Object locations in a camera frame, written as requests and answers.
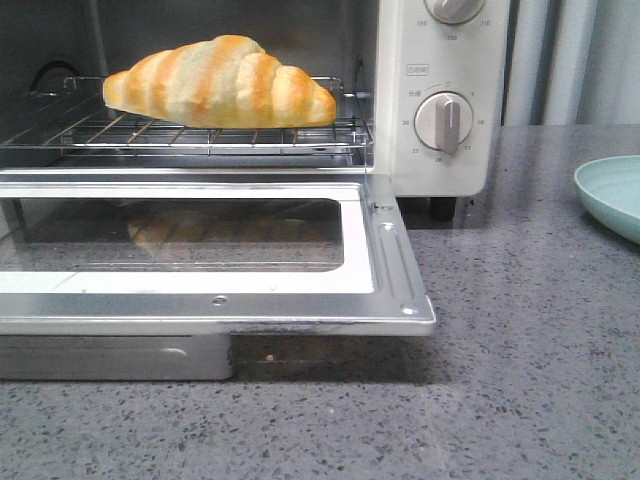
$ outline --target temperature dial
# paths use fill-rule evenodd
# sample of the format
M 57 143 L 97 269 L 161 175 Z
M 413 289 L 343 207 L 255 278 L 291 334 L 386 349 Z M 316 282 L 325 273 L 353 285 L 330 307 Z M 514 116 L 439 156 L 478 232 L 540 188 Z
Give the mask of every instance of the temperature dial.
M 469 135 L 472 122 L 469 102 L 457 93 L 440 92 L 422 102 L 414 126 L 425 145 L 453 154 Z
M 477 15 L 485 0 L 425 0 L 427 9 L 436 20 L 456 24 L 471 20 Z

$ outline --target croissant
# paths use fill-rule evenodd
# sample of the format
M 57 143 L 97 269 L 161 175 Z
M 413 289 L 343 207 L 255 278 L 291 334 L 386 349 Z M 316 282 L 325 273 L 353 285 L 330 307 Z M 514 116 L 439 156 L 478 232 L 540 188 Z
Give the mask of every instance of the croissant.
M 154 53 L 103 85 L 108 107 L 198 128 L 331 124 L 333 96 L 254 40 L 224 35 Z

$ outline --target oven door frame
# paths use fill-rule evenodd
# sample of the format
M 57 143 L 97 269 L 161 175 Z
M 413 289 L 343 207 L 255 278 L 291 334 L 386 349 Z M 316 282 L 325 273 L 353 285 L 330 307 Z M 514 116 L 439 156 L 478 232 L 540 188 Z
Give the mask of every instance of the oven door frame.
M 0 293 L 0 335 L 171 336 L 212 334 L 429 335 L 436 318 L 391 182 L 383 174 L 221 174 L 215 170 L 6 170 L 0 197 L 86 184 L 163 182 L 242 186 L 357 185 L 372 288 L 360 293 Z M 56 182 L 56 174 L 61 183 Z M 60 191 L 60 196 L 68 195 Z

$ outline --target curtain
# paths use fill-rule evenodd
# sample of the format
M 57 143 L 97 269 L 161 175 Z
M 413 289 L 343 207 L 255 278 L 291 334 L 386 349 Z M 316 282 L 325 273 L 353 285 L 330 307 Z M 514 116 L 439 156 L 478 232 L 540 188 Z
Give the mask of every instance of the curtain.
M 640 123 L 639 22 L 637 0 L 513 0 L 503 123 Z

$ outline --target oven door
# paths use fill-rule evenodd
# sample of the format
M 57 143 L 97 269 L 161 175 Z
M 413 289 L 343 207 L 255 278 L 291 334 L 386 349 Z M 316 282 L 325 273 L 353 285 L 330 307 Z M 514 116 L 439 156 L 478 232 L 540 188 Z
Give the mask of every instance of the oven door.
M 427 335 L 384 175 L 0 172 L 2 335 Z

